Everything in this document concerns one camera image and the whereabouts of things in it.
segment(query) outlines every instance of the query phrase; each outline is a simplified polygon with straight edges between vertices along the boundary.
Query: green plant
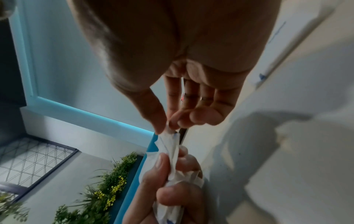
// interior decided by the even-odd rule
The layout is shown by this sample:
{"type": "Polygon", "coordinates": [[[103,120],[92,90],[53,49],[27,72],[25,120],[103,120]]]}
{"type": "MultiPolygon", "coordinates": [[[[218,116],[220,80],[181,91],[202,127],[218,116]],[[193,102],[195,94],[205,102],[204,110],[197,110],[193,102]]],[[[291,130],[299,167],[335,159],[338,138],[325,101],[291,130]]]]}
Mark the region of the green plant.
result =
{"type": "Polygon", "coordinates": [[[114,161],[110,172],[93,178],[102,178],[97,189],[87,186],[86,193],[81,193],[84,200],[76,201],[74,206],[60,206],[53,224],[107,224],[110,220],[109,209],[116,197],[126,185],[126,177],[136,161],[136,153],[122,158],[122,162],[114,161]],[[82,206],[82,209],[69,211],[69,207],[82,206]]]}
{"type": "Polygon", "coordinates": [[[10,193],[0,192],[0,216],[13,215],[16,220],[26,222],[29,209],[23,208],[21,202],[13,203],[13,198],[10,193]]]}

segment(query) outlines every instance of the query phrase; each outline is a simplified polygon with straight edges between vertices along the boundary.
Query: blue ledge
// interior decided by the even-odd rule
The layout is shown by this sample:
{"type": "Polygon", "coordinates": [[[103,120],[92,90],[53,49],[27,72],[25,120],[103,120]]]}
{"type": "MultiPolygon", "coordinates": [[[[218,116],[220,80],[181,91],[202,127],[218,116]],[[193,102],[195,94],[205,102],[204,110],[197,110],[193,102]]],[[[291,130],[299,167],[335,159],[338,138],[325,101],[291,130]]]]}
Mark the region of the blue ledge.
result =
{"type": "MultiPolygon", "coordinates": [[[[147,152],[157,152],[158,151],[158,148],[155,145],[156,140],[157,140],[157,135],[154,134],[154,136],[152,137],[150,144],[147,148],[147,152]]],[[[146,160],[146,154],[145,154],[143,160],[141,161],[140,166],[139,166],[139,168],[135,174],[135,177],[133,179],[133,182],[130,185],[130,188],[124,198],[124,201],[123,201],[121,208],[118,212],[118,215],[114,221],[114,224],[121,224],[123,221],[123,217],[125,215],[125,212],[128,210],[128,207],[130,206],[130,203],[132,202],[132,200],[135,196],[135,192],[139,187],[139,175],[140,175],[140,172],[141,172],[141,169],[144,165],[145,160],[146,160]]]]}

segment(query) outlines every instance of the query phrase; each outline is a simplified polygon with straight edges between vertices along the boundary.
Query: skin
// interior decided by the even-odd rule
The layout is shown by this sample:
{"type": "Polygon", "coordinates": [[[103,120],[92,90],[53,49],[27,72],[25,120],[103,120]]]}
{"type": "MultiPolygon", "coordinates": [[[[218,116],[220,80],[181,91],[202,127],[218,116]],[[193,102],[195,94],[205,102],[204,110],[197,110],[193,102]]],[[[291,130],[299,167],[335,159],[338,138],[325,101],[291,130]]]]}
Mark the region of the skin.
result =
{"type": "Polygon", "coordinates": [[[233,110],[281,0],[68,0],[112,85],[161,133],[233,110]],[[165,113],[150,86],[161,76],[165,113]],[[180,107],[181,78],[185,98],[180,107]]]}
{"type": "MultiPolygon", "coordinates": [[[[187,153],[180,150],[176,169],[183,172],[200,170],[197,160],[187,153]]],[[[155,167],[145,173],[125,213],[123,224],[158,224],[152,210],[155,201],[166,206],[184,206],[181,224],[208,223],[202,190],[196,185],[185,182],[163,187],[169,172],[169,157],[160,154],[155,167]]]]}

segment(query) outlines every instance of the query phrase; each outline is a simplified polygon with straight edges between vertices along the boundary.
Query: white plastic wrapper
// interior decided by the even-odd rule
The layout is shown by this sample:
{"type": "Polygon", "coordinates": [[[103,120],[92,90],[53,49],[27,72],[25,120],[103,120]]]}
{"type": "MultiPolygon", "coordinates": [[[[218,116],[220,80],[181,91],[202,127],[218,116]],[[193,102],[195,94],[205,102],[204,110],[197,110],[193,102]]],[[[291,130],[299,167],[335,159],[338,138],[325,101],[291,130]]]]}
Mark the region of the white plastic wrapper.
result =
{"type": "MultiPolygon", "coordinates": [[[[179,152],[179,133],[173,133],[168,128],[159,135],[155,142],[158,152],[147,152],[146,160],[139,175],[139,183],[141,183],[144,174],[151,170],[156,163],[160,153],[166,153],[170,157],[171,172],[165,186],[172,186],[179,182],[185,181],[193,183],[199,187],[204,184],[203,179],[198,177],[199,171],[190,171],[182,173],[176,170],[176,163],[179,152]]],[[[155,217],[159,224],[179,224],[181,222],[184,208],[181,206],[164,206],[155,202],[153,205],[155,217]]]]}
{"type": "Polygon", "coordinates": [[[284,0],[272,34],[247,81],[260,85],[342,0],[284,0]]]}

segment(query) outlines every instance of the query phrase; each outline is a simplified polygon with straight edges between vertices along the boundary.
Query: light blue wall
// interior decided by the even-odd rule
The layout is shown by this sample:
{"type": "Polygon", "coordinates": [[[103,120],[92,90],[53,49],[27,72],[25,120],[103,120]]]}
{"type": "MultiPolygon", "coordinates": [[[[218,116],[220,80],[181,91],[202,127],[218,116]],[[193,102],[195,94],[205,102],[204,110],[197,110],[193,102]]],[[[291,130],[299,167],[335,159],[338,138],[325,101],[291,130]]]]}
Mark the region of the light blue wall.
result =
{"type": "MultiPolygon", "coordinates": [[[[113,89],[65,0],[21,0],[38,96],[153,131],[113,89]]],[[[166,108],[162,80],[153,91],[166,108]]]]}

